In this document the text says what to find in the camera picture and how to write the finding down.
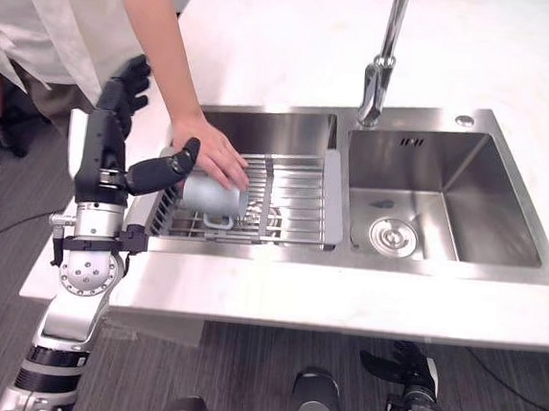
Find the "person's hand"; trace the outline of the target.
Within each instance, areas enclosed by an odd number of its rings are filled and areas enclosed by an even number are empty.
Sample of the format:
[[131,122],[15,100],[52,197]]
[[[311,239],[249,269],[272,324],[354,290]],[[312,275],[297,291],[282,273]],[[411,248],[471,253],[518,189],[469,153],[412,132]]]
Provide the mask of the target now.
[[223,188],[246,190],[246,161],[236,152],[222,131],[212,126],[200,111],[173,113],[172,144],[181,149],[191,138],[200,142],[195,164]]

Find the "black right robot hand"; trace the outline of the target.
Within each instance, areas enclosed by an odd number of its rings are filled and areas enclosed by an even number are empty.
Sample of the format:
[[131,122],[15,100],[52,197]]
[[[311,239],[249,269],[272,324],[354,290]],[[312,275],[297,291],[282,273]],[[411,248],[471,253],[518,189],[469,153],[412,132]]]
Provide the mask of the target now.
[[393,360],[378,357],[366,350],[359,352],[364,369],[372,376],[404,386],[421,386],[437,394],[437,383],[428,358],[412,341],[393,342]]

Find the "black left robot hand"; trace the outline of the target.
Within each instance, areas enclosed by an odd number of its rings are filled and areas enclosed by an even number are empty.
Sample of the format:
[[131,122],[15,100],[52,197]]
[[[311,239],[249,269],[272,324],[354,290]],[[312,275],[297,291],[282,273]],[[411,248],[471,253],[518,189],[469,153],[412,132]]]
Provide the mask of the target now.
[[150,66],[146,56],[132,57],[106,81],[96,106],[86,114],[75,200],[126,206],[129,195],[157,193],[183,182],[194,169],[200,140],[188,139],[171,156],[126,165],[126,138],[132,116],[148,104]]

